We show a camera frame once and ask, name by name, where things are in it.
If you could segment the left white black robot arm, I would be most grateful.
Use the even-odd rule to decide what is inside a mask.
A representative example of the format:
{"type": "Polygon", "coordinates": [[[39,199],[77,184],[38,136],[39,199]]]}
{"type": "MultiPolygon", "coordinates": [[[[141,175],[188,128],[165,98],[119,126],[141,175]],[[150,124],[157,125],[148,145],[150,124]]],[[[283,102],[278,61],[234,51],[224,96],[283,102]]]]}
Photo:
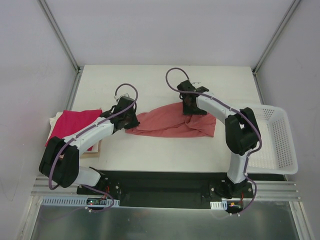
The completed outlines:
{"type": "Polygon", "coordinates": [[[39,172],[57,187],[86,185],[94,194],[102,194],[106,188],[102,174],[90,167],[81,167],[80,157],[94,144],[117,131],[137,127],[140,122],[136,108],[136,100],[122,96],[109,111],[103,112],[80,131],[63,138],[52,137],[39,164],[39,172]]]}

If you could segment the salmon pink t shirt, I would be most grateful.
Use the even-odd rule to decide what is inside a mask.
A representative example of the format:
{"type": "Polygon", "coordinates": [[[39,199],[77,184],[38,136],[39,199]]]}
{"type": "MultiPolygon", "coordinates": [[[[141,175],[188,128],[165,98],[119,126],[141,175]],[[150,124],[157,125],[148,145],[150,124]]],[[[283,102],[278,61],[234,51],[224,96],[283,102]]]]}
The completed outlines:
{"type": "Polygon", "coordinates": [[[184,115],[181,102],[155,108],[137,115],[139,125],[126,134],[158,138],[214,137],[217,119],[205,115],[184,115]]]}

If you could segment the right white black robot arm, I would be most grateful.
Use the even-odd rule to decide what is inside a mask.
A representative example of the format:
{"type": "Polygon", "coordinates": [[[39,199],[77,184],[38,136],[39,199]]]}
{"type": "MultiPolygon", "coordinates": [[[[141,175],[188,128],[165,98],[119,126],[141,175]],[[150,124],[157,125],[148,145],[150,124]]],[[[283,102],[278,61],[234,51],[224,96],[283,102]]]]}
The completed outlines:
{"type": "Polygon", "coordinates": [[[186,115],[211,114],[225,126],[225,142],[231,151],[225,192],[237,197],[243,191],[250,154],[254,153],[261,134],[253,110],[249,107],[235,109],[214,97],[203,86],[195,88],[189,80],[177,86],[186,115]]]}

